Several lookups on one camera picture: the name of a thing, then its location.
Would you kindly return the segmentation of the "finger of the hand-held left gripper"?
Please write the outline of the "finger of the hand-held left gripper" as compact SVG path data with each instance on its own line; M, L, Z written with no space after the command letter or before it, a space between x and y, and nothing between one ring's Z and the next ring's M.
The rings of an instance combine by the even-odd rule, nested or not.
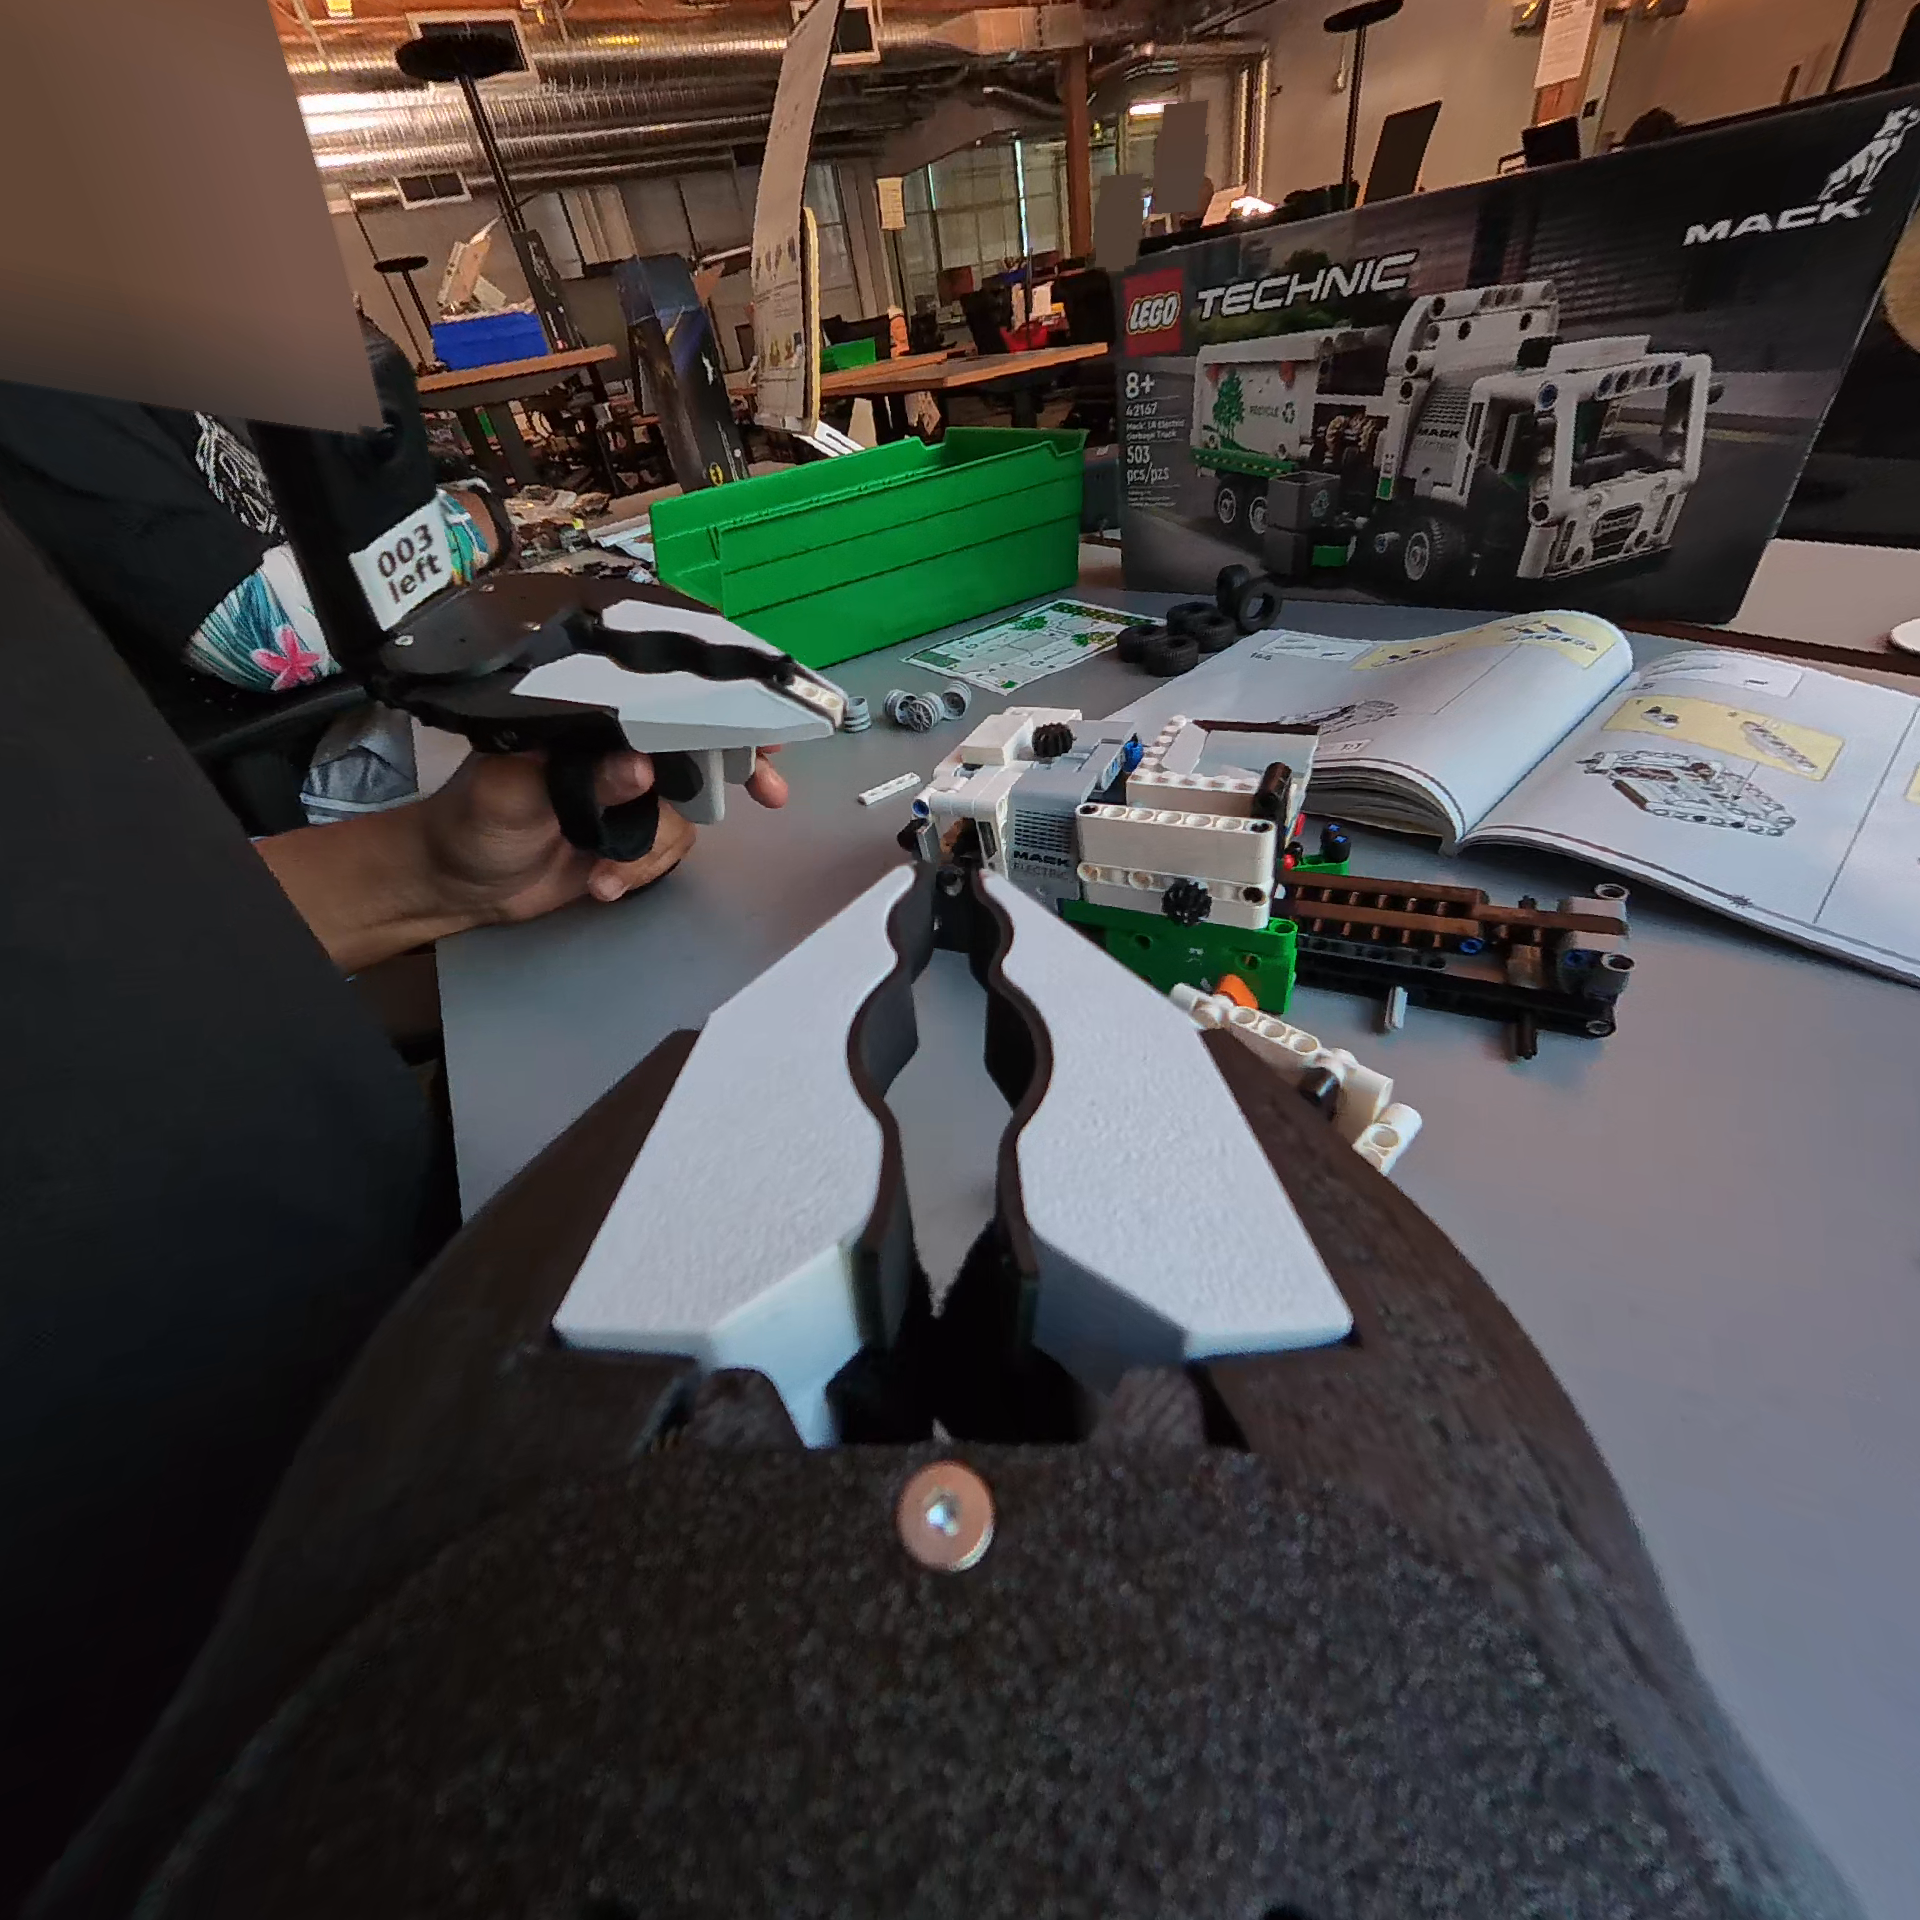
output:
M608 656L640 675L688 669L710 681L762 678L780 686L804 668L717 613L635 592L589 610L583 632L574 656ZM834 688L834 731L840 729L843 708L845 697Z
M834 731L834 686L804 668L775 686L688 669L640 675L608 656L566 656L523 675L516 693L604 708L635 753L764 749Z

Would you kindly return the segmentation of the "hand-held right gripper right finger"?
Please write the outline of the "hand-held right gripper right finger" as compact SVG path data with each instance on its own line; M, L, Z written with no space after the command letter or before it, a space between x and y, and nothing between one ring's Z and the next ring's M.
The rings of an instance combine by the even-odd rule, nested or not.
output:
M1037 1347L1184 1363L1347 1337L1352 1315L1194 1022L1007 880L983 885L1050 1046L1014 1139Z

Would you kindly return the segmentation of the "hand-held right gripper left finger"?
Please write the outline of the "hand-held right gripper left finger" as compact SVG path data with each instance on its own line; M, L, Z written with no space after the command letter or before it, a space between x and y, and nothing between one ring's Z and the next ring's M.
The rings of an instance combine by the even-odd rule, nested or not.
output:
M896 970L910 880L886 874L710 1012L556 1313L563 1344L754 1370L804 1445L831 1445L828 1382L862 1344L850 1251L880 1184L847 1040Z

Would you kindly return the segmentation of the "partly built lego truck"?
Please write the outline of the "partly built lego truck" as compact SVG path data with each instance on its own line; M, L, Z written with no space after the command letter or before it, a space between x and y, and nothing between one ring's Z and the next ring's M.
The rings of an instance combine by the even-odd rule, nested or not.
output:
M911 802L902 848L998 876L1150 985L1237 993L1283 1014L1294 988L1544 1032L1616 1033L1635 966L1626 889L1557 906L1355 876L1350 837L1306 844L1315 723L1173 715L1151 736L1072 708L983 720Z

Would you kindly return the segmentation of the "white lego panel subassembly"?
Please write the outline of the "white lego panel subassembly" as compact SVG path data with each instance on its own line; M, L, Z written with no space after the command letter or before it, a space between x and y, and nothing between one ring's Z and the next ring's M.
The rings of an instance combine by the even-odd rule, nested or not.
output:
M1328 1116L1355 1154L1392 1172L1420 1137L1423 1118L1396 1102L1395 1081L1348 1049L1262 1011L1252 988L1234 974L1207 985L1178 982L1168 997L1204 1032L1223 1032L1248 1046L1284 1086Z

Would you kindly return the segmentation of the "dark printed lego box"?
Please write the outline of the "dark printed lego box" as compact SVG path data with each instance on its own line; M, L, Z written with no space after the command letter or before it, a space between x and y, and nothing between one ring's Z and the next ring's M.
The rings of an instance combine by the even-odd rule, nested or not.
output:
M1915 206L1915 86L1117 278L1123 578L1734 617Z

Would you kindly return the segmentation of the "person's left hand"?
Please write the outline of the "person's left hand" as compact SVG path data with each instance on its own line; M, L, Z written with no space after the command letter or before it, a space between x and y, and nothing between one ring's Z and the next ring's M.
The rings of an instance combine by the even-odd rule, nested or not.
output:
M615 904L661 880L695 844L695 825L661 805L656 841L615 862L571 846L550 808L544 756L476 755L423 802L424 872L436 913L456 930L538 921L578 901Z

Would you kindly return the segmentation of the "green plastic bin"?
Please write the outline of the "green plastic bin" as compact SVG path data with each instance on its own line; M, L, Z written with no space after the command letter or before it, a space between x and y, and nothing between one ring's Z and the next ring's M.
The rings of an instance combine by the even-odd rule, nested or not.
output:
M1086 434L962 427L651 507L656 576L829 668L1076 582Z

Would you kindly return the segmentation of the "tall dark printed box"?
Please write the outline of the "tall dark printed box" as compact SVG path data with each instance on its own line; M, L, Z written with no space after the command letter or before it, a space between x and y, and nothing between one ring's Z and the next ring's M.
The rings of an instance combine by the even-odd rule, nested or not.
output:
M686 258L618 261L613 283L628 325L642 409L658 420L680 490L749 478L712 325Z

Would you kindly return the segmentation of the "green sticker sheet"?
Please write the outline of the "green sticker sheet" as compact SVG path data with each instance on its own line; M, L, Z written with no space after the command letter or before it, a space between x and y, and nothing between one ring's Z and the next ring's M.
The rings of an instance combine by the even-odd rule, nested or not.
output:
M926 642L902 662L941 681L1013 693L1110 651L1115 637L1143 620L1130 610L1056 596L972 633Z

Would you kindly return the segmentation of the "wooden work table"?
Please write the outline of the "wooden work table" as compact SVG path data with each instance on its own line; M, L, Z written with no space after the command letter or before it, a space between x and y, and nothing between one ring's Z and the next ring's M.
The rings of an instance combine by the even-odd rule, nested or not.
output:
M1027 352L994 352L974 357L907 354L863 369L847 369L822 378L822 412L847 402L868 401L876 426L884 426L880 405L890 398L930 394L987 394L1007 398L1013 427L1037 427L1040 392L1068 369L1106 363L1112 358L1108 342L1070 342Z
M610 345L544 352L507 363L420 374L415 394L424 414L454 416L462 424L476 460L483 458L483 446L496 448L499 460L526 480L532 467L511 405L554 394L574 378L596 378L596 371L615 358L618 350Z

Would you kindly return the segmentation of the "black floor lamp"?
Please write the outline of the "black floor lamp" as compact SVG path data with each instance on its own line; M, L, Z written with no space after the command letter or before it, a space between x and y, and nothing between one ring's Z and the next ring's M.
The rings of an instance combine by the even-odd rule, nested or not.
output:
M496 80L511 74L516 69L516 59L519 57L510 45L510 35L483 27L479 24L443 24L431 33L420 29L420 35L407 40L395 54L399 74L408 80L436 84L453 82L459 86L476 130L478 148L496 188L499 210L510 232L519 269L544 326L544 336L554 352L568 352L583 347L583 339L566 310L559 277L544 250L544 241L532 227L528 227L520 213L504 155L488 122L488 109L478 91L483 80Z

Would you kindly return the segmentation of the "open instruction booklet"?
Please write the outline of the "open instruction booklet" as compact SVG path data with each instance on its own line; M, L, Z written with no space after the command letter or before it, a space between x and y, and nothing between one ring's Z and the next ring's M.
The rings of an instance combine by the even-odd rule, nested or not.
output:
M1274 632L1198 666L1189 715L1318 729L1309 809L1535 848L1648 880L1861 970L1918 981L1915 694L1611 622Z

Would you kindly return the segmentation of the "black monitor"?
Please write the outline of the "black monitor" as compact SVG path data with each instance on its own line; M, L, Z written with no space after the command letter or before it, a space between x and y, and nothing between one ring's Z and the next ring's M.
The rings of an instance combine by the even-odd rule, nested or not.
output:
M1430 100L1383 120L1359 206L1396 201L1416 189L1440 109L1442 102Z

